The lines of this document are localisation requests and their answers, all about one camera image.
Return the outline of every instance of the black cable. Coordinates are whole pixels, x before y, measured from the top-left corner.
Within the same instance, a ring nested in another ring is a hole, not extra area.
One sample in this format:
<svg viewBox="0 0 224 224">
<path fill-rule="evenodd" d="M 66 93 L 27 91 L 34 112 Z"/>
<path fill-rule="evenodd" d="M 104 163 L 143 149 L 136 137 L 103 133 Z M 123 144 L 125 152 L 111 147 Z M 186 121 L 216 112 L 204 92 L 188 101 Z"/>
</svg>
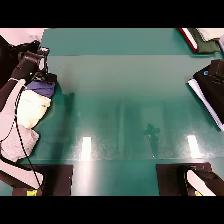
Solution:
<svg viewBox="0 0 224 224">
<path fill-rule="evenodd" d="M 41 186 L 41 184 L 40 184 L 40 182 L 39 182 L 39 179 L 37 178 L 37 174 L 36 174 L 36 172 L 35 172 L 35 170 L 34 170 L 34 168 L 33 168 L 33 165 L 32 165 L 32 163 L 31 163 L 31 161 L 30 161 L 30 159 L 29 159 L 29 156 L 27 155 L 27 153 L 26 153 L 26 151 L 25 151 L 25 148 L 24 148 L 24 145 L 23 145 L 23 141 L 22 141 L 22 138 L 21 138 L 21 135 L 20 135 L 20 132 L 19 132 L 18 123 L 17 123 L 17 108 L 18 108 L 18 104 L 19 104 L 20 96 L 21 96 L 21 94 L 22 94 L 23 89 L 24 89 L 24 88 L 21 89 L 19 95 L 17 96 L 16 103 L 15 103 L 15 123 L 16 123 L 16 129 L 17 129 L 17 133 L 18 133 L 18 136 L 19 136 L 19 140 L 20 140 L 20 144 L 21 144 L 21 146 L 22 146 L 23 152 L 24 152 L 24 154 L 25 154 L 27 160 L 29 161 L 29 164 L 30 164 L 30 166 L 31 166 L 31 169 L 32 169 L 32 171 L 33 171 L 33 173 L 34 173 L 34 175 L 35 175 L 35 177 L 36 177 L 36 179 L 37 179 L 38 185 L 39 185 L 39 187 L 40 187 L 40 189 L 41 189 L 41 191 L 42 191 L 42 193 L 43 193 L 43 188 L 42 188 L 42 186 Z"/>
</svg>

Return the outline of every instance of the yellow label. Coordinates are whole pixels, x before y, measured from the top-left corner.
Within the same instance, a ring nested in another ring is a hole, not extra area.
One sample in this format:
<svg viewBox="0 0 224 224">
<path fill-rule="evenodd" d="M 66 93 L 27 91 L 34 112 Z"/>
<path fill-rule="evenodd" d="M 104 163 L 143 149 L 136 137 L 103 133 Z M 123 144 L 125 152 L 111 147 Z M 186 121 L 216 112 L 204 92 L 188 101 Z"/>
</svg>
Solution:
<svg viewBox="0 0 224 224">
<path fill-rule="evenodd" d="M 198 191 L 195 191 L 196 196 L 202 196 Z"/>
<path fill-rule="evenodd" d="M 37 190 L 27 191 L 27 196 L 37 196 Z"/>
</svg>

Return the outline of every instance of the black cloth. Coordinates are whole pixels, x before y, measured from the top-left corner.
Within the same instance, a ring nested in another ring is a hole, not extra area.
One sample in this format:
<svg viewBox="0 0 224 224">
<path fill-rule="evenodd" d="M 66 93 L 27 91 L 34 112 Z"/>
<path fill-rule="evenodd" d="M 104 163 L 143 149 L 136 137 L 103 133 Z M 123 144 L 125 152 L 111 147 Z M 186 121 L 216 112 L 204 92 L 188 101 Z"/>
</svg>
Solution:
<svg viewBox="0 0 224 224">
<path fill-rule="evenodd" d="M 39 45 L 39 41 L 33 41 L 32 43 L 13 46 L 10 45 L 2 36 L 0 36 L 0 89 L 7 83 L 13 70 L 18 65 L 19 53 L 26 51 L 37 53 Z"/>
<path fill-rule="evenodd" d="M 224 82 L 212 75 L 204 74 L 210 68 L 206 66 L 194 74 L 194 79 L 198 82 L 206 100 L 215 110 L 220 121 L 224 124 Z"/>
</svg>

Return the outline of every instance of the table surface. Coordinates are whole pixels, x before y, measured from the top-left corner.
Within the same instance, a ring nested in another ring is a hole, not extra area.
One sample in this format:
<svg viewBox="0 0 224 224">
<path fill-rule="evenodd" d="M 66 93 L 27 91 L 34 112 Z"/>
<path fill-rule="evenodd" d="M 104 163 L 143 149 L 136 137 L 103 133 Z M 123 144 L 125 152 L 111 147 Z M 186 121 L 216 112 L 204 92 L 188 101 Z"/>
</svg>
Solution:
<svg viewBox="0 0 224 224">
<path fill-rule="evenodd" d="M 42 46 L 58 85 L 30 159 L 73 164 L 72 195 L 159 195 L 158 163 L 224 178 L 224 133 L 186 84 L 220 53 L 193 55 L 174 28 L 48 29 Z"/>
</svg>

